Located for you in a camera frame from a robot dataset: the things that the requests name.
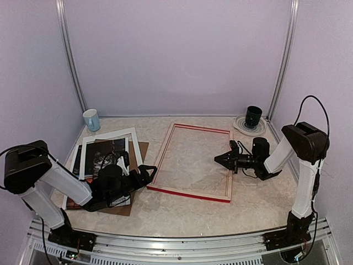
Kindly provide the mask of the red wooden picture frame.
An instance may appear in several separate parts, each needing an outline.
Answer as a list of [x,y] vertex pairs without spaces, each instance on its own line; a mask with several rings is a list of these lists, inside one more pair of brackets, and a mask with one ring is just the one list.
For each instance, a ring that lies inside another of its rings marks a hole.
[[232,173],[215,162],[230,150],[230,130],[173,123],[156,159],[148,189],[183,197],[230,203]]

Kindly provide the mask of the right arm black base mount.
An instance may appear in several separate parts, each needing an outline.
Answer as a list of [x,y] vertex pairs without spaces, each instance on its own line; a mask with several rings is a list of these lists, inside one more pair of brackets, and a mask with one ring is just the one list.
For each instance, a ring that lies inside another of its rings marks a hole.
[[267,251],[285,248],[311,240],[311,235],[305,232],[301,235],[289,234],[286,229],[268,232],[263,235],[265,247]]

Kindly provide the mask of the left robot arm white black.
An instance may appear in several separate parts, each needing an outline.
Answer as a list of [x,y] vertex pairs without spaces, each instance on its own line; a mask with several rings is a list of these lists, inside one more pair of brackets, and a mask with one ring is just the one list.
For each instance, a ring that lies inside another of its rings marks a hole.
[[42,183],[67,195],[84,210],[95,212],[114,207],[116,200],[150,184],[157,173],[155,166],[140,165],[124,174],[123,167],[116,163],[101,168],[91,182],[80,180],[49,153],[42,140],[10,147],[1,155],[4,156],[2,189],[21,197],[67,246],[77,241],[77,233],[65,211],[41,189]]

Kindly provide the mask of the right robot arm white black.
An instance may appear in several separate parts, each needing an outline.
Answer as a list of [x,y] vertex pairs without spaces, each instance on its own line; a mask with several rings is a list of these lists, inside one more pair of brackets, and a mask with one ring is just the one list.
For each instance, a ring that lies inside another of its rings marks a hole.
[[239,169],[252,169],[262,181],[278,176],[284,165],[296,156],[298,182],[295,202],[288,213],[286,227],[264,234],[268,250],[309,242],[309,226],[317,219],[314,200],[319,189],[320,172],[330,145],[329,133],[307,122],[285,125],[283,137],[271,152],[270,144],[263,137],[253,139],[252,151],[245,155],[239,143],[231,140],[230,151],[214,158],[226,169],[237,173]]

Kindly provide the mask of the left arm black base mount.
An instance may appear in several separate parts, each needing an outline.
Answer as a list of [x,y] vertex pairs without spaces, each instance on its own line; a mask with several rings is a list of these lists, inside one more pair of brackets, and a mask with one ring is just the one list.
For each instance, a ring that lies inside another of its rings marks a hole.
[[83,231],[56,231],[52,230],[48,236],[50,242],[58,245],[92,252],[97,236]]

